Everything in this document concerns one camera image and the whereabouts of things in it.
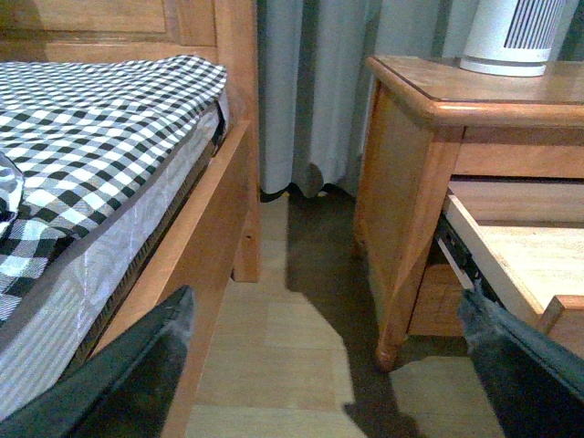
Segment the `gray mattress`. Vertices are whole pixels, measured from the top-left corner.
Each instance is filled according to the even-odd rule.
[[[130,202],[71,245],[2,326],[0,420],[58,380],[218,123],[217,110],[207,111]]]

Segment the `nightstand top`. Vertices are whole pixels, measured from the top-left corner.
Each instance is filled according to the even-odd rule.
[[[551,62],[538,78],[463,70],[455,59],[370,57],[373,73],[438,124],[584,127],[584,63]]]

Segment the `floor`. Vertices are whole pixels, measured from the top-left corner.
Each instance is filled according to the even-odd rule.
[[[408,339],[376,371],[367,276],[341,191],[262,203],[259,284],[231,282],[188,437],[502,437],[462,339]]]

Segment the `open drawer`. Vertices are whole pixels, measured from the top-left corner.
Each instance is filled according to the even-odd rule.
[[[452,181],[443,215],[506,309],[584,356],[584,183]]]

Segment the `wooden panel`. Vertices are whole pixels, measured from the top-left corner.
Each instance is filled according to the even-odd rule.
[[[471,127],[454,173],[584,178],[584,130]]]
[[[129,59],[157,60],[174,55],[196,54],[216,62],[214,47],[183,47],[173,43],[87,43],[0,41],[1,61],[121,62]]]
[[[194,287],[194,334],[163,436],[183,436],[242,232],[248,125],[234,128],[98,345],[102,349],[175,288]]]
[[[450,188],[479,223],[576,223],[584,220],[584,183],[452,181]]]
[[[174,9],[175,41],[183,46],[214,46],[214,0],[166,0]]]
[[[166,31],[162,0],[0,0],[0,28]]]
[[[463,129],[431,130],[386,88],[376,99],[355,222],[383,293],[377,356],[387,370],[410,323]]]
[[[256,2],[215,0],[218,62],[227,67],[230,111],[250,120],[251,149],[248,164],[249,211],[235,259],[234,279],[259,280],[259,149],[257,103]]]
[[[424,269],[408,334],[463,336],[457,312],[463,286],[433,243]]]

